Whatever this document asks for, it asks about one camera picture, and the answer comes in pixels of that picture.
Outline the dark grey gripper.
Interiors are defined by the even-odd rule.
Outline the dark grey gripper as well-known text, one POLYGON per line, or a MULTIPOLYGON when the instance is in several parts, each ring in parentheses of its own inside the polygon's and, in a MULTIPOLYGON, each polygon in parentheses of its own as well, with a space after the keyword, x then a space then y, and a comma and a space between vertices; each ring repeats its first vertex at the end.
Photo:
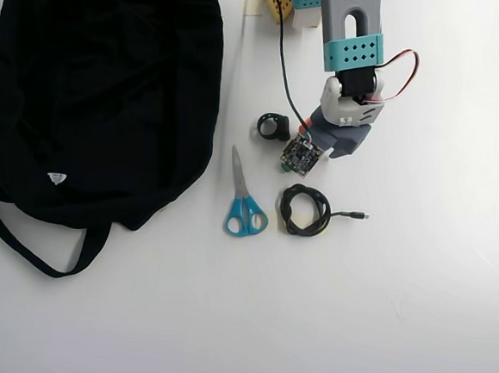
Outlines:
POLYGON ((322 113, 318 107, 310 118, 305 119, 301 129, 310 131, 312 141, 322 151, 331 150, 331 159, 352 155, 371 131, 370 124, 357 127, 336 126, 327 121, 322 113))

